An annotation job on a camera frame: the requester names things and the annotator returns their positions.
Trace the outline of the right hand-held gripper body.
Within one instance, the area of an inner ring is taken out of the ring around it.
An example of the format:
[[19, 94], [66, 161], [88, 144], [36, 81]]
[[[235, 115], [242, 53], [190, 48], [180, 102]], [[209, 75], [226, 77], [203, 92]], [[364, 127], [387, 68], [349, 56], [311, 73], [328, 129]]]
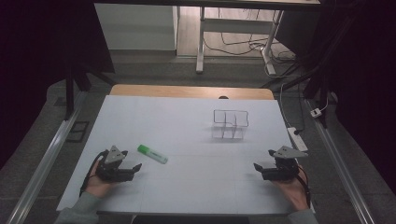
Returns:
[[292, 180], [299, 174], [297, 158], [307, 157], [306, 152], [302, 152], [292, 147], [282, 146], [276, 150], [274, 155], [275, 168], [264, 168], [262, 177], [264, 180], [286, 181]]

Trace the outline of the clear compartment organizer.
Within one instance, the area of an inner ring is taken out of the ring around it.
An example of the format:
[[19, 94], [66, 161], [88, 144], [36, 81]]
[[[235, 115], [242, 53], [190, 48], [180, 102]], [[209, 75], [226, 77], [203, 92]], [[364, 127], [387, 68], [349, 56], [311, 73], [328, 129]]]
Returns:
[[243, 139], [248, 125], [247, 111], [216, 109], [213, 111], [212, 137]]

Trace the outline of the white desk frame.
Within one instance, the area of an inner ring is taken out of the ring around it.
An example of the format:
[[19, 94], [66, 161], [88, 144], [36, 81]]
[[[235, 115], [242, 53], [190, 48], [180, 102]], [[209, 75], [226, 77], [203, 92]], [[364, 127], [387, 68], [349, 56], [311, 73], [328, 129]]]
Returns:
[[270, 51], [274, 43], [276, 31], [280, 24], [282, 14], [282, 10], [275, 10], [274, 17], [270, 21], [222, 19], [221, 17], [207, 18], [205, 16], [205, 7], [200, 7], [196, 73], [202, 74], [204, 70], [205, 33], [228, 33], [266, 35], [267, 41], [263, 47], [259, 48], [259, 51], [264, 60], [265, 71], [268, 75], [273, 76], [276, 73], [276, 70], [270, 57]]

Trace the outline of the white power strip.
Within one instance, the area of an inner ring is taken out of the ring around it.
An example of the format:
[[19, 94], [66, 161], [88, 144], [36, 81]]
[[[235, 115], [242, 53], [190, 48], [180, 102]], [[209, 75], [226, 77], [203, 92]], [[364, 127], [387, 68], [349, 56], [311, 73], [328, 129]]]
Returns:
[[289, 133], [291, 141], [293, 142], [293, 144], [295, 145], [295, 147], [298, 150], [300, 150], [302, 152], [305, 152], [308, 150], [303, 138], [300, 136], [300, 132], [296, 128], [289, 127], [287, 129], [287, 131]]

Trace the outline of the person's right hand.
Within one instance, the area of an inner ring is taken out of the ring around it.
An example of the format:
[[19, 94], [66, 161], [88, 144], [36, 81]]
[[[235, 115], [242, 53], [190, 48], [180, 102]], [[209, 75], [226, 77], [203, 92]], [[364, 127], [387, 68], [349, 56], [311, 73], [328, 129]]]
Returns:
[[302, 211], [310, 207], [308, 178], [301, 165], [299, 165], [299, 174], [292, 180], [273, 181], [273, 184], [281, 190], [295, 211]]

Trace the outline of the metal rail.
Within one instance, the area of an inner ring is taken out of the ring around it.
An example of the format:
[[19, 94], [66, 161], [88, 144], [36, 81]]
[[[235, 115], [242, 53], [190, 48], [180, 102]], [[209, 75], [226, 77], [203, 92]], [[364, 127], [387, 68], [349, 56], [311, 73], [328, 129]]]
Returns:
[[83, 103], [87, 97], [86, 91], [80, 91], [74, 101], [74, 111], [71, 113], [69, 119], [64, 120], [54, 137], [52, 138], [49, 147], [47, 148], [42, 160], [35, 169], [29, 183], [27, 184], [24, 192], [14, 207], [11, 215], [7, 219], [6, 224], [23, 224], [27, 218], [35, 199], [43, 187], [53, 164], [55, 163], [61, 148], [65, 142], [66, 136], [71, 131]]
[[355, 212], [361, 222], [361, 224], [377, 224], [375, 217], [365, 201], [361, 190], [355, 182], [352, 174], [350, 173], [347, 164], [339, 151], [339, 147], [335, 143], [335, 139], [330, 133], [328, 128], [325, 128], [318, 118], [309, 118], [314, 123], [320, 139], [329, 154], [332, 164], [338, 174], [347, 195], [355, 209]]

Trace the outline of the dark curtain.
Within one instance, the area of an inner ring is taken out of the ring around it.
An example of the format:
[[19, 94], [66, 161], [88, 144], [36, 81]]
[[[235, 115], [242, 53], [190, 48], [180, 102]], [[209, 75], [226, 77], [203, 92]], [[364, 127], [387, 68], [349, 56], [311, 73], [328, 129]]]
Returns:
[[315, 66], [353, 16], [324, 71], [337, 118], [396, 194], [396, 0], [319, 0], [322, 11], [286, 11], [277, 40]]
[[112, 73], [95, 0], [0, 0], [0, 168], [46, 102], [73, 74]]

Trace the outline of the person's left hand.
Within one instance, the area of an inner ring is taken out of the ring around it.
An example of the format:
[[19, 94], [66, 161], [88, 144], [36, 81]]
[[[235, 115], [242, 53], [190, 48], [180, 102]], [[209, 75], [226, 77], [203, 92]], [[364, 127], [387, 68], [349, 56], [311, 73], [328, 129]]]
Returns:
[[88, 175], [88, 183], [84, 191], [97, 198], [104, 198], [115, 186], [115, 183], [103, 181], [96, 175], [96, 169], [98, 165], [99, 161], [96, 161], [92, 167], [92, 170], [90, 171], [90, 174]]

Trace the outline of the white table mat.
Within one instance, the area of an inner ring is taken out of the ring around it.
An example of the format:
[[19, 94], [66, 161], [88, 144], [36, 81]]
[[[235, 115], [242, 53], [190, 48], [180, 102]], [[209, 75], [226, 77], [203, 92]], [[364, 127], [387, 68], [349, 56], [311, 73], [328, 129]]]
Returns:
[[[244, 110], [243, 139], [212, 137], [213, 111]], [[93, 159], [107, 148], [127, 150], [123, 167], [142, 163], [100, 204], [103, 212], [149, 215], [279, 215], [292, 205], [257, 163], [272, 167], [268, 150], [290, 144], [275, 100], [221, 100], [108, 95], [58, 207], [78, 200]], [[168, 158], [161, 164], [137, 151], [147, 146]]]

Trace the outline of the green highlighter pen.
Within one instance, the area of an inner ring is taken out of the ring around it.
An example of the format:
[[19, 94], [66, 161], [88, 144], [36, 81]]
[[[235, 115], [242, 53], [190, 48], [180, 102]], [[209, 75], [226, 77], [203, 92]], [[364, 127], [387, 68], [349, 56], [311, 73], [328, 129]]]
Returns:
[[168, 162], [168, 158], [166, 156], [164, 156], [163, 154], [159, 153], [158, 151], [155, 151], [147, 146], [139, 145], [137, 148], [137, 151], [152, 158], [153, 160], [155, 160], [161, 164], [166, 164]]

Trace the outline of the black metal stand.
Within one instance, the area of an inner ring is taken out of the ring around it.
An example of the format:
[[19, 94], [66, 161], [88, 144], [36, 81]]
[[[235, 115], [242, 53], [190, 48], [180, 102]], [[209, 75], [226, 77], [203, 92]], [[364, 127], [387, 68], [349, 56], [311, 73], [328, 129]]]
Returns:
[[114, 86], [117, 82], [103, 72], [94, 69], [92, 66], [86, 63], [79, 63], [70, 66], [69, 71], [65, 76], [65, 86], [66, 86], [66, 112], [65, 120], [70, 120], [73, 112], [75, 111], [75, 94], [74, 85], [78, 86], [80, 91], [89, 91], [92, 87], [91, 82], [88, 79], [88, 74], [92, 74], [95, 77], [103, 80], [106, 84]]
[[309, 26], [312, 37], [306, 50], [297, 57], [297, 60], [284, 75], [263, 84], [262, 89], [283, 80], [286, 75], [290, 75], [302, 66], [305, 69], [303, 75], [287, 82], [283, 87], [278, 87], [277, 90], [284, 91], [308, 80], [303, 96], [305, 99], [313, 99], [319, 93], [318, 109], [321, 115], [317, 117], [317, 120], [326, 128], [331, 59], [335, 58], [335, 52], [339, 49], [339, 45], [353, 23], [353, 18], [349, 12], [344, 10], [340, 12], [311, 12], [311, 15], [316, 26]]

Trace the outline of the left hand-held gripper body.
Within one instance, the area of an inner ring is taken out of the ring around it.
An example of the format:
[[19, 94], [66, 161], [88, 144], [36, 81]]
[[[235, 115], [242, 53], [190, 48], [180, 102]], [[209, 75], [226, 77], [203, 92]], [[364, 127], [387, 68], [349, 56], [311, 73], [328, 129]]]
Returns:
[[106, 149], [102, 152], [103, 158], [99, 161], [96, 169], [96, 175], [103, 181], [115, 183], [132, 181], [134, 174], [132, 169], [121, 169], [120, 165], [126, 158], [123, 157], [121, 151], [112, 146], [111, 149]]

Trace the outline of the black floor frame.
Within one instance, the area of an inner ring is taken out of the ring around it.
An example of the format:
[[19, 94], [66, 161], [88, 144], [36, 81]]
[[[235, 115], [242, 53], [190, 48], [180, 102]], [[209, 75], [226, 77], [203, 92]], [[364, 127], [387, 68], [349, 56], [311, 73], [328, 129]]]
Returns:
[[89, 127], [88, 121], [76, 121], [70, 130], [66, 141], [69, 143], [81, 143]]

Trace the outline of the wooden table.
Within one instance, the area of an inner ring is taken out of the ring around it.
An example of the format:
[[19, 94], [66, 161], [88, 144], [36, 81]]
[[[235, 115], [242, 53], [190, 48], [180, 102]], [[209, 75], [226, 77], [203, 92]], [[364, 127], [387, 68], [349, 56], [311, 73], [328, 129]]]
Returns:
[[268, 89], [220, 88], [220, 87], [187, 87], [187, 86], [154, 86], [154, 85], [114, 85], [110, 95], [178, 97], [219, 99], [228, 97], [236, 100], [274, 100]]

